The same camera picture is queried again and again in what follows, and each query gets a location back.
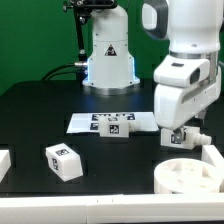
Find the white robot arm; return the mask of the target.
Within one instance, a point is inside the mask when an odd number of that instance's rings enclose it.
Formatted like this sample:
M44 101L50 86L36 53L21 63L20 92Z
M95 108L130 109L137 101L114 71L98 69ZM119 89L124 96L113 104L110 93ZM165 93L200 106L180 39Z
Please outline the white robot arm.
M87 89L118 94L140 83L128 50L127 13L109 2L93 7L93 52L87 60ZM185 123L218 99L219 34L224 0L144 0L141 22L154 39L167 39L169 53L154 70L155 122L164 145L186 144L194 128Z

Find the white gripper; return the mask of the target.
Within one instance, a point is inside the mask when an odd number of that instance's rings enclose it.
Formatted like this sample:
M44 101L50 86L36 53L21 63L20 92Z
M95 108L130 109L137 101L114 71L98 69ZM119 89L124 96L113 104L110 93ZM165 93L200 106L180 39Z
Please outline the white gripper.
M156 123L175 130L175 142L185 140L180 128L216 101L221 92L221 67L208 59L181 59L167 55L154 71Z

